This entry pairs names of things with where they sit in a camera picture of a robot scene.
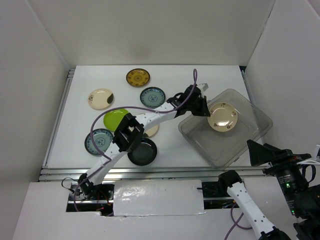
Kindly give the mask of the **large cream plate dark patch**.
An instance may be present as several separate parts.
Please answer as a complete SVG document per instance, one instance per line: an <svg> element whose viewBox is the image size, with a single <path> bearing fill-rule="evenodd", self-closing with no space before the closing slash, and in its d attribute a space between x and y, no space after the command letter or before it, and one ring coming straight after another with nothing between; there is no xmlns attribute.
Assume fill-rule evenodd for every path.
<svg viewBox="0 0 320 240"><path fill-rule="evenodd" d="M143 133L143 137L144 138L151 138L152 136L154 136L158 132L159 126L160 125L157 124L157 125L151 127L150 129L145 130L144 133Z"/></svg>

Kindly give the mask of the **black glossy plate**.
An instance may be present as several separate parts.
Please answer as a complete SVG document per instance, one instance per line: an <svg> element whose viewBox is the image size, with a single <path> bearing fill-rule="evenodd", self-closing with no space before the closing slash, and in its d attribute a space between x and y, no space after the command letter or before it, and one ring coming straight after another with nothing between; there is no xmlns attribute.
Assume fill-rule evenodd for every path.
<svg viewBox="0 0 320 240"><path fill-rule="evenodd" d="M144 137L137 148L127 154L127 157L134 165L146 166L155 160L157 154L156 144L149 138Z"/></svg>

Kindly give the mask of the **small cream plate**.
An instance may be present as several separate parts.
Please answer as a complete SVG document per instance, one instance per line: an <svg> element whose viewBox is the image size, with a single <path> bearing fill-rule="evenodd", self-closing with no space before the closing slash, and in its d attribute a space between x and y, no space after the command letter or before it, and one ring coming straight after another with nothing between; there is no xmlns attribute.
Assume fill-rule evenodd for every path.
<svg viewBox="0 0 320 240"><path fill-rule="evenodd" d="M238 121L236 109L229 103L218 102L209 107L210 116L207 118L209 126L220 133L232 130Z"/></svg>

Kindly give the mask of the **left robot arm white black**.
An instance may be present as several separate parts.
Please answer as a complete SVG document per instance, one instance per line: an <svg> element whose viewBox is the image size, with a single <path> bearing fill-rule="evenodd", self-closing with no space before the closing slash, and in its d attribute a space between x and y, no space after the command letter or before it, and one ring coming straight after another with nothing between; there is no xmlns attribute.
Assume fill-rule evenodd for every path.
<svg viewBox="0 0 320 240"><path fill-rule="evenodd" d="M141 142L144 132L163 122L173 120L186 112L198 117L209 117L206 83L190 85L184 92L177 93L156 109L138 108L145 112L135 116L127 113L114 132L108 149L86 173L80 175L78 188L88 200L97 197L106 174L124 155L132 152Z"/></svg>

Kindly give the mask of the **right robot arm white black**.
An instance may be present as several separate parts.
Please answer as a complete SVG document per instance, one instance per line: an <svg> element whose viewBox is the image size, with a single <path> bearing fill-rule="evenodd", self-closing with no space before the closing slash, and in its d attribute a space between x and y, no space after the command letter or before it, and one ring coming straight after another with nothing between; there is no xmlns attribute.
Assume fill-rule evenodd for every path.
<svg viewBox="0 0 320 240"><path fill-rule="evenodd" d="M311 167L311 179L315 179L319 159L308 153L294 154L289 149L279 149L270 144L247 141L250 164L257 167L269 164L262 173L275 177L280 189L272 191L272 185L259 180L248 184L257 192L250 196L244 181L235 170L228 170L218 177L218 191L235 200L243 216L251 225L258 240L288 240L289 234L282 231L293 223L297 240L320 238L320 186L310 186L306 169Z"/></svg>

